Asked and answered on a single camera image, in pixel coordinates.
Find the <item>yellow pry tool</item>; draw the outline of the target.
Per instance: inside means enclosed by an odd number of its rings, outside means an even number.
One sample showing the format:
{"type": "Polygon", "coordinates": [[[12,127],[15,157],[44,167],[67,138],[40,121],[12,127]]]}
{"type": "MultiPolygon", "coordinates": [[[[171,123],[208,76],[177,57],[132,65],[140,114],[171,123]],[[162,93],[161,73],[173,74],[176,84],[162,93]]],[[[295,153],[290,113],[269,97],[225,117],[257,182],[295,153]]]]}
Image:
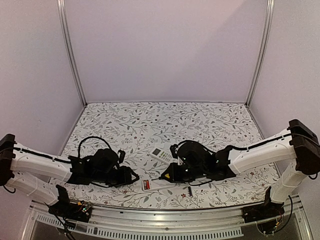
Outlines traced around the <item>yellow pry tool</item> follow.
{"type": "Polygon", "coordinates": [[[163,177],[161,177],[161,176],[151,179],[151,181],[161,181],[161,180],[165,180],[165,179],[163,177]]]}

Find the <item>black-faced white remote control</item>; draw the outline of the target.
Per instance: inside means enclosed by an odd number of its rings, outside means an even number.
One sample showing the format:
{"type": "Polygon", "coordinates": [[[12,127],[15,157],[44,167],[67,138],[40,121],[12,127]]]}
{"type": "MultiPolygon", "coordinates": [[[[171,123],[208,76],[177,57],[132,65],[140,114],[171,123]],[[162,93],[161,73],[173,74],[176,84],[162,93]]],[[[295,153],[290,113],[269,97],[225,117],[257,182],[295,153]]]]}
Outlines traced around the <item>black-faced white remote control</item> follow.
{"type": "Polygon", "coordinates": [[[153,192],[173,188],[175,185],[165,180],[151,181],[151,179],[143,179],[141,181],[141,189],[144,192],[153,192]],[[150,189],[144,189],[143,181],[149,181],[150,189]]]}

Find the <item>white remote with display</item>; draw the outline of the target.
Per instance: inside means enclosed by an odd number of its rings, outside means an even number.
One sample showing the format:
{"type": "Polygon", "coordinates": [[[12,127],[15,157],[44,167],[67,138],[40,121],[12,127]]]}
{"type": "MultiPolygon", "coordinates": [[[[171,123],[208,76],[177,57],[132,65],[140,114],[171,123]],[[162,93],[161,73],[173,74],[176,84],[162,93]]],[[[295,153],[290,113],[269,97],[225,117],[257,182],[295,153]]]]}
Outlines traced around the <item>white remote with display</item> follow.
{"type": "Polygon", "coordinates": [[[153,150],[150,152],[150,156],[153,159],[156,159],[166,165],[169,165],[175,161],[175,159],[172,157],[171,153],[164,151],[161,148],[155,147],[153,150]]]}

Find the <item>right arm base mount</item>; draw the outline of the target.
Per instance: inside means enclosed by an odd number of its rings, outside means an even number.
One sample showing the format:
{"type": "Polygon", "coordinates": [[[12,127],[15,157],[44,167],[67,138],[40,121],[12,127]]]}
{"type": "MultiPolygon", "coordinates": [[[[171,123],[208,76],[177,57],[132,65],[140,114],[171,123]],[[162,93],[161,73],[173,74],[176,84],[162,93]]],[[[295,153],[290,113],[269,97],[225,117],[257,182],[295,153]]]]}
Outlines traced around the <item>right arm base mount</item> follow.
{"type": "Polygon", "coordinates": [[[285,213],[283,203],[261,203],[246,206],[241,209],[245,223],[257,222],[256,226],[260,233],[272,235],[276,232],[285,213]]]}

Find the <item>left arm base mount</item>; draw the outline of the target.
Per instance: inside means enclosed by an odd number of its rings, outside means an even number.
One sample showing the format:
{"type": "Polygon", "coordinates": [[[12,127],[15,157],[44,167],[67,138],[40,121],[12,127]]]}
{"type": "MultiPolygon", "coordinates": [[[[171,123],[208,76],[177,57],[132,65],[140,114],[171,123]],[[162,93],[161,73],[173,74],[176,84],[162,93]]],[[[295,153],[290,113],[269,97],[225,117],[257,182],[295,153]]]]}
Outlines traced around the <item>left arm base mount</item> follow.
{"type": "Polygon", "coordinates": [[[59,200],[54,205],[48,205],[49,213],[65,220],[75,220],[88,223],[92,215],[92,206],[84,202],[72,203],[59,200]]]}

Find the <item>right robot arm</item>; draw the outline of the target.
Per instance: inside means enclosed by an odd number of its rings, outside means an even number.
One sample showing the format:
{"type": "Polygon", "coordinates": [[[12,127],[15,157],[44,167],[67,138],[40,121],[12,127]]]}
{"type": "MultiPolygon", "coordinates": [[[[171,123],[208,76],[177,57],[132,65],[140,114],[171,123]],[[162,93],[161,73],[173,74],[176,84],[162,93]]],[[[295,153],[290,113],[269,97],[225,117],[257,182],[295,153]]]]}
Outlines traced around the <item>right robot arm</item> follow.
{"type": "Polygon", "coordinates": [[[290,161],[275,184],[266,191],[266,201],[259,206],[262,218],[269,218],[308,176],[320,171],[320,142],[317,135],[298,119],[288,128],[253,145],[228,145],[214,152],[194,140],[184,140],[170,147],[176,162],[169,164],[160,180],[190,183],[199,178],[222,181],[266,164],[290,161]]]}

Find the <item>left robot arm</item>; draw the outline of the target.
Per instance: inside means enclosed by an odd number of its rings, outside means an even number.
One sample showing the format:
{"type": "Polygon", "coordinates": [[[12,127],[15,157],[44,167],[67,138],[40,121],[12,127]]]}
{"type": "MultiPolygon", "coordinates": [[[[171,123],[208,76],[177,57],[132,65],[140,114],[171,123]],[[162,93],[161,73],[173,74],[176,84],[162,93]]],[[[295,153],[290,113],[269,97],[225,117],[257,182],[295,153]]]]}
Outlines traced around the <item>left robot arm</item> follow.
{"type": "Polygon", "coordinates": [[[6,134],[0,140],[0,184],[25,193],[37,202],[44,202],[63,216],[74,213],[67,190],[50,186],[37,175],[58,179],[71,185],[101,188],[131,185],[140,179],[130,167],[123,165],[125,152],[110,147],[98,149],[94,154],[56,156],[28,148],[6,134]]]}

